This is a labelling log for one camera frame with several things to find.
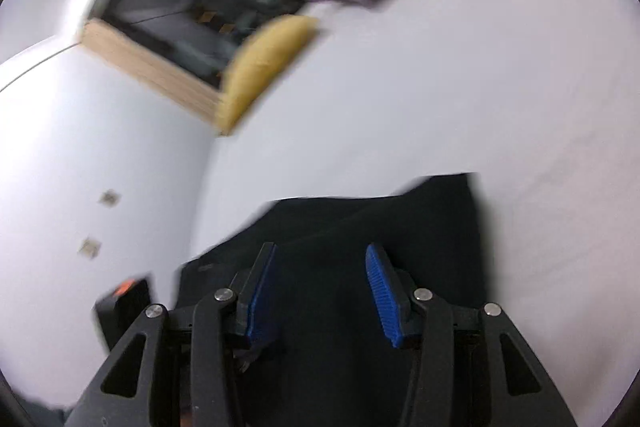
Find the bed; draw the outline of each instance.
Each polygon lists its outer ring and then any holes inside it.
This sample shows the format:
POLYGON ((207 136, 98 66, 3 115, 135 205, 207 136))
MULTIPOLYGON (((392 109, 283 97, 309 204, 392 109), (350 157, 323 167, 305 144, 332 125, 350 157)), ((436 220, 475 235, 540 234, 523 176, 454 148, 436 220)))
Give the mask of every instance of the bed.
POLYGON ((638 0, 306 12, 320 37, 215 143, 193 255, 271 200, 476 172, 494 298, 602 425, 640 367, 638 0))

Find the orange object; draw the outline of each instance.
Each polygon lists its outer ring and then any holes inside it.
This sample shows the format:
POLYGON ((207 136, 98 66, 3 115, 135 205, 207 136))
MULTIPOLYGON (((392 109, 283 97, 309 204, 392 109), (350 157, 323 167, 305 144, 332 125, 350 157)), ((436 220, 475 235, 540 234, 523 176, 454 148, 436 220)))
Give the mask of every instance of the orange object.
POLYGON ((116 291, 113 292, 113 295, 116 296, 116 297, 120 297, 121 295, 124 295, 126 292, 129 291, 129 289, 135 283, 136 283, 135 279, 127 279, 125 282, 120 284, 120 286, 118 286, 118 289, 116 289, 116 291))

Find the black garment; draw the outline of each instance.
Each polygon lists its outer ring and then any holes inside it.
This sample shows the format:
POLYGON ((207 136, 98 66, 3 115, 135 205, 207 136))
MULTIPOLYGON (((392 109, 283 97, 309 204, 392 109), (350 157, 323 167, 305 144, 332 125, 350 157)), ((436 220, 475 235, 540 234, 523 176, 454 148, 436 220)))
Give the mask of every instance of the black garment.
POLYGON ((478 215, 465 174, 428 178, 401 196, 275 203, 252 226, 185 265, 176 307, 196 303, 274 257, 280 341, 239 382, 253 427, 392 427, 411 356, 383 334, 364 265, 381 243, 392 263, 452 304, 486 301, 478 215))

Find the white mattress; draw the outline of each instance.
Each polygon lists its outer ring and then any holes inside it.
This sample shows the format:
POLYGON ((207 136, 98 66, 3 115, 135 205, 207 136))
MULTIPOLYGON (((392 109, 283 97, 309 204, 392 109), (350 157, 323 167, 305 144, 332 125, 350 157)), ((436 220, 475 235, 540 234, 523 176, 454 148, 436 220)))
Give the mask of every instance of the white mattress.
POLYGON ((267 201, 478 172, 495 299, 602 425, 640 368, 638 1, 312 10, 322 36, 216 142, 193 254, 267 201))

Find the triangular cutout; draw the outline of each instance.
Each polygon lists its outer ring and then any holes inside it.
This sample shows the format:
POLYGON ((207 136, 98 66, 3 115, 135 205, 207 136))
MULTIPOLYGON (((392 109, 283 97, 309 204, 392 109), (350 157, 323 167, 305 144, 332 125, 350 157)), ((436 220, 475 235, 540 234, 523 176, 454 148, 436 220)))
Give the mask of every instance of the triangular cutout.
POLYGON ((103 393, 133 398, 138 391, 138 376, 145 351, 146 336, 136 335, 111 368, 100 389, 103 393))
POLYGON ((507 377, 507 391, 511 396, 531 394, 540 391, 541 387, 523 358, 520 350, 513 344, 511 337, 505 333, 500 335, 504 372, 507 377))

